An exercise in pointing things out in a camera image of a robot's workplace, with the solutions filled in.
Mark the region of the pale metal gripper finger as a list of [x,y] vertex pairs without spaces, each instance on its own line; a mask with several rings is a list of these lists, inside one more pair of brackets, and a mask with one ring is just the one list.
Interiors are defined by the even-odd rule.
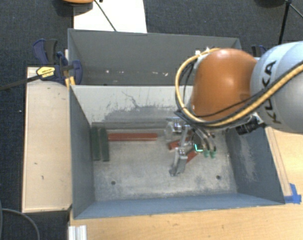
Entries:
[[173,162],[172,162],[171,168],[169,170],[169,174],[172,177],[176,176],[177,173],[178,173],[179,162],[180,162],[180,149],[177,147],[175,149],[175,154],[174,154]]
[[177,173],[181,174],[185,171],[188,155],[183,149],[178,150]]

